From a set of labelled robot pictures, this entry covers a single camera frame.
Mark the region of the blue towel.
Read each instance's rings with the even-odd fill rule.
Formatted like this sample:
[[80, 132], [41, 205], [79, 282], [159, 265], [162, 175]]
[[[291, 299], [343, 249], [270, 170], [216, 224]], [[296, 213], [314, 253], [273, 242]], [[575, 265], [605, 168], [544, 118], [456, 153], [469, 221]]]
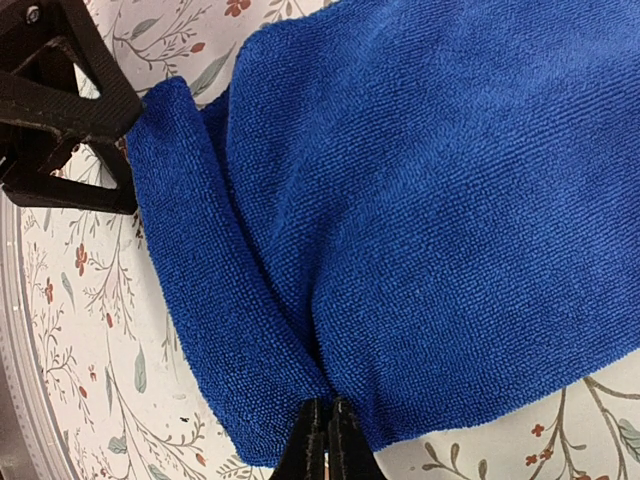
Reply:
[[639, 347], [639, 5], [340, 1], [127, 137], [203, 397], [277, 465], [304, 402], [370, 447], [495, 420]]

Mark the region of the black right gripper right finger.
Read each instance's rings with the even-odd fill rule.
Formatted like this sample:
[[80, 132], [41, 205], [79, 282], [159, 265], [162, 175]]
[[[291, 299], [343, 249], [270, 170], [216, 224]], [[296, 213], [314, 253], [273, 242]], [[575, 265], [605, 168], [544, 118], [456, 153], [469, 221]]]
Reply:
[[382, 480], [383, 473], [359, 426], [354, 409], [337, 398], [327, 426], [331, 480]]

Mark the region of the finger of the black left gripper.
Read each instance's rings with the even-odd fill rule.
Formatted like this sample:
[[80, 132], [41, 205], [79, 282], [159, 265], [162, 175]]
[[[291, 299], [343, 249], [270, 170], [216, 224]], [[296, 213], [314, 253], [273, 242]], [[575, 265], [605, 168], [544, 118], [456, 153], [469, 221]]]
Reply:
[[[53, 174], [84, 144], [99, 160], [115, 186], [106, 188]], [[74, 208], [131, 215], [137, 209], [132, 171], [123, 138], [106, 143], [66, 139], [51, 134], [1, 137], [1, 189], [20, 207]]]
[[141, 101], [82, 1], [1, 3], [1, 122], [111, 142]]

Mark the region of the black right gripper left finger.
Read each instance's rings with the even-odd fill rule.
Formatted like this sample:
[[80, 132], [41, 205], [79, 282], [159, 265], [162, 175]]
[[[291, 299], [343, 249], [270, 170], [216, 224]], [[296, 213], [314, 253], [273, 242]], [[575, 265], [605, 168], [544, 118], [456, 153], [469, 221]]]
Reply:
[[325, 478], [326, 422], [320, 399], [305, 401], [295, 421], [273, 480]]

